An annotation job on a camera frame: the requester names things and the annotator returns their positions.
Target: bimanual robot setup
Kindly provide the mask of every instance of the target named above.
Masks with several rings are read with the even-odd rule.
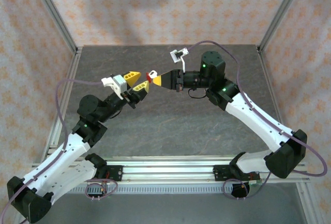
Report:
[[[186,71],[183,57],[195,46],[204,42],[221,47],[235,59],[238,64],[236,83],[225,77],[225,61],[216,51],[207,51],[202,54],[199,71]],[[1,223],[10,204],[26,218],[26,221],[36,223],[47,214],[56,200],[86,181],[100,182],[99,185],[103,189],[101,196],[89,195],[92,199],[101,199],[114,192],[117,188],[116,181],[121,181],[121,175],[125,173],[122,167],[108,165],[97,154],[87,155],[75,167],[71,165],[100,141],[107,130],[103,125],[104,122],[115,118],[126,104],[134,109],[147,96],[149,84],[152,81],[158,86],[177,92],[185,89],[189,89],[190,92],[197,88],[204,88],[206,91],[204,97],[221,110],[241,120],[266,143],[268,146],[266,151],[251,154],[242,152],[228,165],[214,166],[215,181],[222,182],[223,188],[226,183],[233,183],[231,198],[240,200],[252,197],[249,195],[247,182],[260,182],[260,171],[269,171],[269,175],[258,192],[271,173],[279,178],[286,178],[291,172],[308,176],[326,174],[327,166],[324,159],[307,145],[307,135],[304,131],[292,130],[276,121],[244,93],[239,82],[239,61],[223,46],[213,41],[201,41],[188,49],[174,50],[170,54],[175,63],[182,62],[182,69],[171,70],[159,76],[153,71],[147,75],[147,81],[137,86],[134,84],[141,75],[139,72],[111,75],[99,83],[87,83],[110,86],[114,93],[105,100],[100,100],[93,95],[84,96],[77,110],[80,119],[71,133],[66,135],[65,142],[33,171],[23,177],[14,176],[9,180],[7,183],[9,202],[1,215]],[[59,108],[58,114],[64,124]],[[294,170],[305,157],[306,148],[321,160],[324,167],[322,173],[311,174]],[[107,193],[107,185],[104,186],[104,183],[115,183],[116,187]]]

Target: patterned wallpaper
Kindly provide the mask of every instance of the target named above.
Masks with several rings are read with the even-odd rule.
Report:
[[[282,0],[54,0],[76,44],[258,44]]]
[[[0,0],[0,19],[2,211],[7,181],[41,159],[55,113],[54,89],[72,54],[41,0]]]
[[[294,0],[265,52],[286,124],[301,128],[331,170],[331,0]],[[310,171],[322,165],[307,152]],[[314,180],[319,207],[331,223],[331,173]]]

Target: purple cable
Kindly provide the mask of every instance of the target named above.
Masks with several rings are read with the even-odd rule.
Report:
[[[109,179],[109,178],[93,178],[93,179],[86,180],[86,181],[87,181],[87,182],[104,182],[104,181],[108,181],[108,182],[112,182],[112,183],[115,184],[115,188],[114,188],[112,191],[110,191],[109,193],[106,193],[106,194],[105,194],[104,196],[102,196],[102,197],[97,197],[96,199],[98,199],[98,200],[101,200],[101,199],[103,199],[103,198],[106,198],[106,197],[110,196],[110,195],[111,195],[112,193],[114,193],[114,192],[117,190],[117,188],[118,188],[118,183],[117,183],[115,180],[112,180],[112,179]],[[95,197],[90,197],[90,196],[87,194],[88,187],[91,186],[91,185],[98,185],[98,186],[102,187],[102,188],[106,191],[106,189],[105,189],[102,185],[97,184],[97,183],[93,183],[93,184],[87,185],[86,188],[85,188],[85,195],[86,195],[88,198],[92,199],[92,200],[94,200]]]
[[[203,41],[200,41],[200,42],[192,45],[187,50],[190,51],[191,49],[193,49],[194,47],[196,47],[196,46],[198,46],[198,45],[200,45],[202,43],[212,43],[212,44],[217,45],[222,50],[224,50],[231,58],[233,58],[236,61],[236,63],[237,63],[237,77],[236,77],[236,79],[237,79],[237,85],[238,85],[238,88],[239,88],[239,91],[240,91],[241,95],[243,96],[243,99],[245,100],[245,102],[247,103],[247,105],[254,111],[254,113],[256,115],[258,115],[265,123],[267,123],[269,126],[275,128],[278,132],[283,132],[283,130],[281,128],[279,128],[278,126],[276,126],[272,122],[270,122],[266,117],[263,116],[263,114],[261,114],[258,110],[256,110],[253,107],[253,105],[249,102],[249,100],[247,99],[247,97],[244,94],[243,88],[242,88],[242,86],[240,84],[240,80],[239,80],[240,62],[225,47],[223,47],[222,45],[220,45],[220,44],[218,44],[218,43],[216,43],[214,41],[211,41],[211,40],[203,40]],[[297,142],[300,145],[304,146],[305,148],[309,149],[311,152],[313,152],[320,159],[320,161],[322,162],[322,165],[323,165],[323,172],[322,173],[319,173],[319,174],[314,174],[314,173],[308,173],[308,172],[293,170],[294,172],[299,173],[299,174],[302,174],[302,175],[314,176],[314,177],[325,176],[327,174],[327,164],[326,164],[324,158],[314,148],[312,148],[311,146],[305,144],[301,140],[293,137],[292,134],[289,134],[289,133],[286,133],[286,132],[283,132],[282,134],[285,135],[286,137],[288,137],[289,139],[294,140],[295,142]]]
[[[244,182],[241,181],[241,180],[239,180],[239,179],[235,179],[235,178],[230,178],[230,179],[228,179],[228,180],[225,180],[224,183],[222,184],[222,190],[223,190],[224,195],[225,195],[227,198],[231,199],[231,200],[245,200],[246,198],[252,198],[252,197],[256,196],[256,195],[261,191],[261,189],[265,186],[265,184],[266,184],[267,181],[269,180],[269,177],[270,177],[270,176],[271,176],[271,172],[269,172],[268,176],[267,176],[266,179],[264,180],[264,182],[263,182],[263,184],[261,185],[261,187],[260,187],[260,188],[259,188],[259,189],[258,189],[253,195],[251,195],[251,196],[247,196],[247,197],[243,197],[243,198],[233,198],[233,197],[228,196],[227,193],[225,193],[225,185],[226,185],[226,183],[229,182],[229,181],[236,181],[236,182],[241,183],[241,184],[244,186],[244,188],[245,188],[245,190],[246,190],[246,194],[248,195],[248,190],[247,190],[247,187],[246,187],[246,185],[244,184]]]
[[[61,157],[61,155],[63,154],[63,151],[66,149],[67,143],[68,143],[68,130],[66,127],[66,124],[63,121],[62,115],[61,115],[61,111],[60,111],[60,106],[58,104],[58,98],[57,98],[57,92],[59,87],[65,83],[65,82],[74,82],[74,83],[81,83],[81,84],[87,84],[87,85],[102,85],[102,82],[86,82],[86,81],[81,81],[81,80],[75,80],[75,79],[62,79],[61,81],[59,81],[57,83],[56,86],[56,90],[55,90],[55,105],[56,105],[56,110],[57,110],[57,116],[60,120],[60,122],[62,123],[63,129],[64,129],[64,134],[65,134],[65,140],[63,143],[63,149],[62,151],[60,151],[60,153],[54,158],[53,161],[51,161],[45,168],[43,168],[42,170],[40,170],[36,175],[33,176],[33,179],[30,179],[29,181],[26,182],[26,184],[24,184],[21,188],[18,189],[18,191],[9,199],[9,201],[7,202],[4,210],[1,212],[1,216],[0,216],[0,221],[1,224],[4,223],[4,217],[5,217],[5,213],[7,212],[10,204],[13,202],[13,200],[33,181],[37,180],[38,176],[40,176],[41,174],[43,174],[46,170],[48,170],[53,164],[55,164],[58,159]]]

